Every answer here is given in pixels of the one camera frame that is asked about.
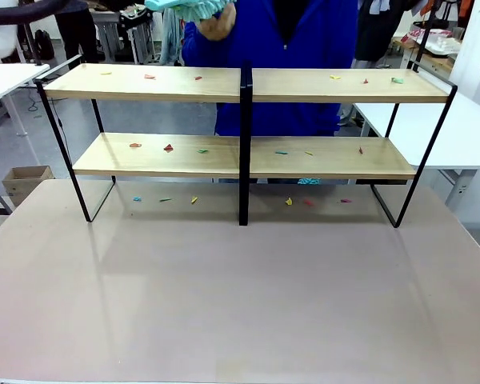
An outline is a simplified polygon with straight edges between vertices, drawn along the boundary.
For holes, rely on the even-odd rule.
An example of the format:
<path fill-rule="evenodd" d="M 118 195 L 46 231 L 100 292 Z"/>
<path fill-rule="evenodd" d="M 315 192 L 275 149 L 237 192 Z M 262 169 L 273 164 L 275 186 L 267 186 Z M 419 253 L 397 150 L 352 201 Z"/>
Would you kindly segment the person's right hand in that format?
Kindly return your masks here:
<path fill-rule="evenodd" d="M 209 41 L 219 42 L 227 38 L 236 22 L 237 11 L 235 4 L 228 3 L 220 16 L 201 20 L 198 24 L 199 32 Z"/>

